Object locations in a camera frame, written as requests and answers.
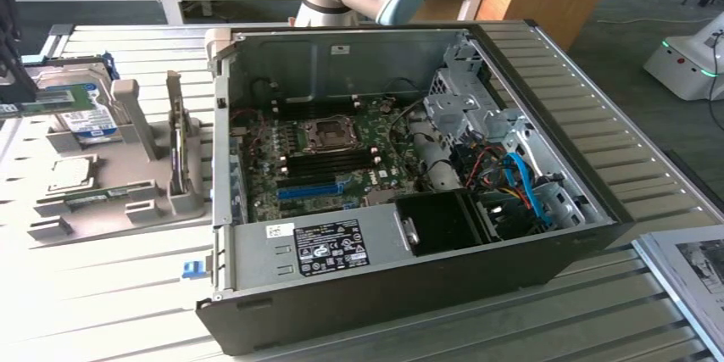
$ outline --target blue latch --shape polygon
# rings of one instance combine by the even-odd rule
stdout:
[[[205,277],[205,267],[203,260],[183,262],[183,279],[197,279]]]

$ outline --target blue pcie slot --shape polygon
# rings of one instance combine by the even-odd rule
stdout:
[[[341,195],[344,182],[335,182],[323,186],[284,188],[276,191],[277,199],[299,199],[323,197],[324,195]]]

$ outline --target motherboard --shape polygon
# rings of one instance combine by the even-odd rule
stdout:
[[[420,191],[407,104],[352,97],[233,111],[249,221],[372,206]]]

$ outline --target power supply label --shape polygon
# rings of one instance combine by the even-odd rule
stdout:
[[[300,273],[309,277],[369,264],[357,220],[295,229]]]

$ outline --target grooved metal surface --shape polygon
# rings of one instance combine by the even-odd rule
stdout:
[[[28,251],[9,243],[24,232],[3,226],[4,287],[12,289],[0,291],[0,326],[12,323],[0,330],[0,359],[708,360],[628,241],[648,231],[723,223],[721,215],[544,35],[517,21],[485,22],[483,28],[639,220],[605,253],[576,262],[544,287],[233,359],[220,353],[192,311],[193,301],[209,293],[208,280],[177,279],[184,260],[200,259],[212,248],[209,227],[156,228]],[[213,86],[205,72],[205,28],[132,29],[77,27],[63,55],[113,53],[121,77],[141,84],[149,121],[167,118],[165,71],[181,72],[184,103],[205,123],[208,199]],[[25,120],[15,136],[1,172],[0,220],[27,206],[23,188],[52,158],[45,129],[45,120]]]

